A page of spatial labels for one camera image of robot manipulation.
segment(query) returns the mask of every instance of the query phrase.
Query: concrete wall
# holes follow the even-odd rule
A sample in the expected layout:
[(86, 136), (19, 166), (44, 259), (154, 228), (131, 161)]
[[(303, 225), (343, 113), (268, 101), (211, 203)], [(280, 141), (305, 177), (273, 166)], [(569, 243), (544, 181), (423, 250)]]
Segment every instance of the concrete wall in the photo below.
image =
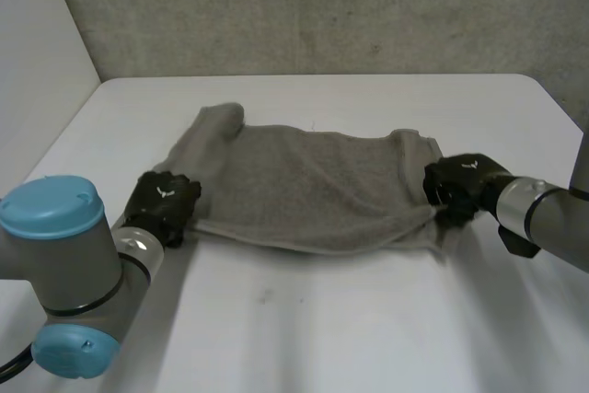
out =
[(0, 0), (0, 198), (98, 85), (64, 0)]
[(522, 73), (586, 120), (589, 0), (66, 1), (103, 80)]

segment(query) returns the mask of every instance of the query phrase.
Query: gray towel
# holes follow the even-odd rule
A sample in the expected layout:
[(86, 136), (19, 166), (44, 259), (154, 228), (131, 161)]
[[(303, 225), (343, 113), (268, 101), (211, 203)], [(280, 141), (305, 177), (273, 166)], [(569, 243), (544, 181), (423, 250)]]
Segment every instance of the gray towel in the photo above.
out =
[(247, 126), (235, 103), (202, 108), (155, 167), (202, 184), (190, 232), (322, 254), (448, 251), (422, 189), (437, 143), (411, 130), (363, 139)]

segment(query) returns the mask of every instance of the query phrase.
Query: cable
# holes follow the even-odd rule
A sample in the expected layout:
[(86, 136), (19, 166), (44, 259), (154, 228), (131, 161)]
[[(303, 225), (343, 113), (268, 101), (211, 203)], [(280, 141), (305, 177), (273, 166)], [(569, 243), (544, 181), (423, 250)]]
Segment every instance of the cable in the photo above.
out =
[(7, 380), (12, 379), (30, 363), (33, 362), (33, 355), (30, 352), (30, 344), (18, 356), (14, 357), (12, 361), (0, 367), (0, 384), (4, 384)]

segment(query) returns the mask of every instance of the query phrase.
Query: white table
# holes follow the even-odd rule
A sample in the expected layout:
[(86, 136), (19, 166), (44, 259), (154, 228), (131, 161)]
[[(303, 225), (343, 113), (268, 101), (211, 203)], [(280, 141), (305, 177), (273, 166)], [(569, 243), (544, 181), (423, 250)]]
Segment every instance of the white table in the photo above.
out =
[[(136, 178), (204, 105), (248, 124), (362, 137), (413, 128), (446, 155), (482, 152), (566, 186), (581, 131), (520, 75), (113, 80), (32, 178), (78, 174), (112, 222)], [(574, 392), (589, 385), (589, 275), (508, 254), (485, 215), (445, 264), (427, 253), (323, 258), (221, 240), (171, 250), (117, 363), (68, 381), (32, 365), (1, 392)], [(0, 283), (0, 362), (43, 322), (26, 283)]]

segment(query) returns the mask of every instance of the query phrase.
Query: blue joint cap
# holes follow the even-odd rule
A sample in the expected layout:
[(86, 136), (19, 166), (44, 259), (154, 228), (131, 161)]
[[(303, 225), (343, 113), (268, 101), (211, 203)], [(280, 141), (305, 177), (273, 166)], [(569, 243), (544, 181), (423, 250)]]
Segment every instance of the blue joint cap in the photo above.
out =
[(68, 379), (102, 375), (120, 348), (109, 334), (76, 324), (43, 327), (30, 347), (38, 365)]
[(15, 237), (60, 239), (81, 234), (104, 216), (91, 181), (73, 175), (35, 179), (0, 201), (0, 225)]

